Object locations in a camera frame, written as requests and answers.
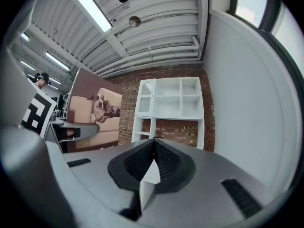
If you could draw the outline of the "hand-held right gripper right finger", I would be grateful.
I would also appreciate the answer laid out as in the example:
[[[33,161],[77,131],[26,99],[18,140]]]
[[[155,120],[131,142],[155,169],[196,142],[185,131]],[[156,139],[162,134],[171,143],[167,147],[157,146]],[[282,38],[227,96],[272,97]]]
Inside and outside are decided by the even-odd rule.
[[[186,154],[195,164],[191,180],[178,192],[153,195],[138,223],[150,228],[223,228],[257,214],[269,203],[259,180],[226,158],[181,143],[156,143]]]

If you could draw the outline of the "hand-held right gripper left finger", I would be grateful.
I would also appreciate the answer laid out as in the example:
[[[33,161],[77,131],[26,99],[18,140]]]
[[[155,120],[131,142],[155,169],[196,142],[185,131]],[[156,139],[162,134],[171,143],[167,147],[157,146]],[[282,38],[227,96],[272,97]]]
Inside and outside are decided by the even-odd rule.
[[[116,156],[149,142],[139,140],[102,150],[65,153],[63,157],[66,162],[89,159],[89,163],[70,168],[77,180],[112,213],[137,222],[142,215],[139,194],[121,189],[109,174],[108,164]]]

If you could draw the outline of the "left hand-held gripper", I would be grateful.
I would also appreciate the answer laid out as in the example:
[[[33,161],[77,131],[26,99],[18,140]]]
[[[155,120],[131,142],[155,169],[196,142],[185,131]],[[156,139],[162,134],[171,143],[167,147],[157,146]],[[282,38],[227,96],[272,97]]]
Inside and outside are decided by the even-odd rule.
[[[0,126],[22,126],[44,137],[55,101],[25,76],[10,52],[0,53]],[[58,138],[57,131],[67,138]],[[49,123],[49,141],[62,149],[62,143],[76,142],[95,136],[99,125],[90,123]]]

